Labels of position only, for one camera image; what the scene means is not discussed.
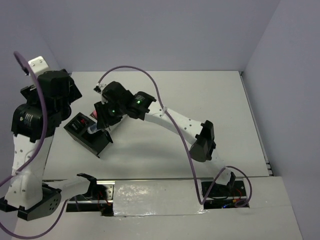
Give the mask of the blue capped pen pack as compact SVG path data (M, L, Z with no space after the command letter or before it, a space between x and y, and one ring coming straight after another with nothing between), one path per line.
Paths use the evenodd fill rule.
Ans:
M93 125L89 126L87 129L87 132L91 135L96 133L97 131L99 131L99 129L97 128L97 123L94 123Z

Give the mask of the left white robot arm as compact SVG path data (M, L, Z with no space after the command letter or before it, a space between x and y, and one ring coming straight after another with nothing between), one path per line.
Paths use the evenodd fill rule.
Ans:
M52 184L43 182L56 128L71 115L71 103L82 97L74 80L63 70L50 70L20 93L26 103L13 113L13 177L0 209L16 211L20 219L32 221L50 216L62 201L75 196L95 198L97 179L85 173Z

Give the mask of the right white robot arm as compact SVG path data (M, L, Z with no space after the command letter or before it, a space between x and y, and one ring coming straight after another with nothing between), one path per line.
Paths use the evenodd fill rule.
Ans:
M182 136L190 144L187 153L192 160L210 163L221 195L228 196L235 190L235 174L227 169L217 153L214 125L211 121L201 122L188 118L162 106L159 100L143 91L132 94L116 81L97 84L93 90L100 94L100 101L94 105L98 130L117 125L124 117L161 126Z

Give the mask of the white mesh organizer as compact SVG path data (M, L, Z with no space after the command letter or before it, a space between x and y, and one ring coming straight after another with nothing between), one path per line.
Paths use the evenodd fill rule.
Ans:
M93 124L95 124L95 123L98 122L97 118L94 117L93 112L89 115L89 117L90 117L90 119L94 120L94 123L93 123ZM102 130L108 131L108 132L110 133L110 132L112 132L119 124L120 124L120 122L118 122L118 123L116 123L116 124L114 124L114 125L110 125L110 126L104 128L104 129L101 128L100 130L101 130L101 131L102 131Z

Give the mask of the black mesh organizer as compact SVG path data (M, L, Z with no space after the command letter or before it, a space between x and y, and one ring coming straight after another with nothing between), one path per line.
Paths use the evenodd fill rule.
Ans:
M81 125L80 119L85 120L86 126ZM99 130L94 134L89 134L87 129L93 123L92 119L79 112L64 126L64 129L77 143L99 158L99 154L108 144L113 143L113 140L106 130Z

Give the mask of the silver foil cover plate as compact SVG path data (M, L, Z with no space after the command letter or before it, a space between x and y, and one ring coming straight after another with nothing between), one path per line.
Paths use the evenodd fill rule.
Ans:
M113 214L117 217L188 216L205 213L192 180L116 181Z

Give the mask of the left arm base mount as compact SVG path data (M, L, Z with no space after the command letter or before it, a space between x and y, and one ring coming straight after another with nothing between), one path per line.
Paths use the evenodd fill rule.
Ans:
M89 184L84 193L73 196L67 203L67 213L96 212L103 217L113 217L113 198L115 183L98 181L95 177L86 173L77 174L86 179Z

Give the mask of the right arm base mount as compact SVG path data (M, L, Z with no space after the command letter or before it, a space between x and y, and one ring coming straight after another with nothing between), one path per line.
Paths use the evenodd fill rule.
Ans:
M203 204L205 210L248 208L247 191L242 180L235 180L233 186L215 183Z

